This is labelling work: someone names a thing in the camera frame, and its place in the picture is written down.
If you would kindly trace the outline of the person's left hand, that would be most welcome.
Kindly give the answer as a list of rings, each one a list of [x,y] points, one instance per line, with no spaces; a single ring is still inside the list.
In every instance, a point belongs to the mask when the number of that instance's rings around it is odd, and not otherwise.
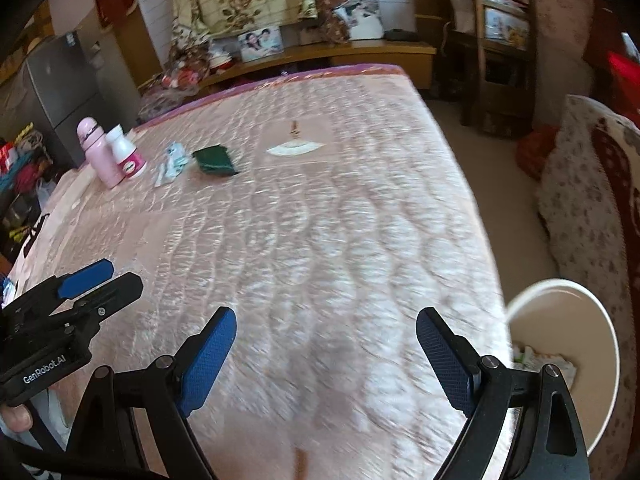
[[[20,434],[32,428],[32,414],[25,405],[19,405],[15,408],[2,405],[1,419],[10,431]]]

